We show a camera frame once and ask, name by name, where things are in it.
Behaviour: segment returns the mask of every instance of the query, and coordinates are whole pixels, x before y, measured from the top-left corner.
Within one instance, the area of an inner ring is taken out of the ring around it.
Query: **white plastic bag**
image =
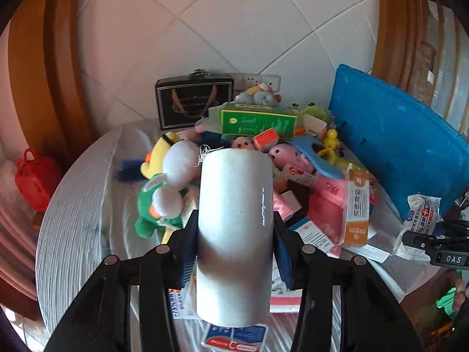
[[[407,231],[431,234],[439,220],[439,205],[441,198],[415,194],[407,197],[410,211],[404,221],[404,229],[399,233],[392,253],[406,260],[430,261],[424,250],[405,246],[402,235]]]

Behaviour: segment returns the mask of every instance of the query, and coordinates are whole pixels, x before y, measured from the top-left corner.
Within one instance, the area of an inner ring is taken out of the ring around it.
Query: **blue plastic board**
[[[340,65],[329,109],[339,138],[376,176],[403,219],[407,196],[441,197],[442,215],[469,183],[469,144],[404,91]]]

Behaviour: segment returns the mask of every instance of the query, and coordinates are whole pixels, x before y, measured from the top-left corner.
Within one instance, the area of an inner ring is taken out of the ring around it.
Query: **metal screw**
[[[366,265],[366,259],[359,255],[358,257],[353,258],[353,262],[355,262],[358,266]]]
[[[106,258],[104,258],[104,264],[110,266],[116,263],[118,260],[119,258],[117,257],[117,255],[108,255]]]
[[[316,248],[313,245],[304,245],[301,250],[305,254],[312,254],[316,251]]]
[[[170,250],[171,248],[166,244],[161,244],[156,247],[156,252],[158,254],[166,254],[166,253],[169,253]]]

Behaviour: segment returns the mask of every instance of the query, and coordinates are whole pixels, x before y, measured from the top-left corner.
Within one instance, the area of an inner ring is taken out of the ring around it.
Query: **green plush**
[[[300,115],[308,114],[325,121],[327,124],[332,122],[332,115],[321,106],[311,105],[300,112]]]
[[[155,218],[150,214],[153,193],[156,191],[156,189],[163,186],[164,183],[161,182],[148,191],[145,191],[147,184],[145,184],[142,189],[140,189],[140,193],[137,197],[137,210],[139,215],[137,222],[135,223],[135,230],[137,234],[142,238],[150,238],[153,235],[153,232],[158,230],[161,232],[160,236],[162,236],[166,226],[161,225],[161,222],[164,222],[171,227],[182,229],[181,216],[160,220],[159,218]]]

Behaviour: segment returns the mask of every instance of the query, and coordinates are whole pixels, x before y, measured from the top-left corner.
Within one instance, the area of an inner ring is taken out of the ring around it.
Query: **bag handle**
[[[38,158],[41,158],[41,155],[39,155],[34,149],[31,149],[31,148],[26,148],[24,150],[24,154],[23,154],[23,159],[25,161],[29,161],[28,160],[28,153],[31,152],[31,154],[33,155],[34,159],[37,160]]]
[[[177,96],[176,89],[173,89],[171,91],[171,98],[173,99],[173,102],[179,108],[179,111],[181,111],[186,116],[186,118],[189,118],[189,119],[202,118],[207,113],[208,109],[212,106],[212,103],[215,101],[216,96],[217,96],[217,85],[213,85],[212,92],[210,93],[210,96],[208,97],[207,103],[205,104],[205,108],[203,109],[202,114],[201,115],[195,115],[195,116],[189,116],[189,115],[187,115],[186,110],[182,106],[182,103],[179,100],[179,97]]]
[[[31,153],[34,157],[35,160],[37,160],[38,158],[40,158],[41,156],[33,149],[31,148],[26,148],[24,150],[24,154],[23,154],[23,158],[19,158],[17,161],[16,161],[16,170],[19,172],[21,170],[21,168],[23,168],[24,166],[27,166],[29,167],[30,166],[30,160],[28,160],[28,153]]]

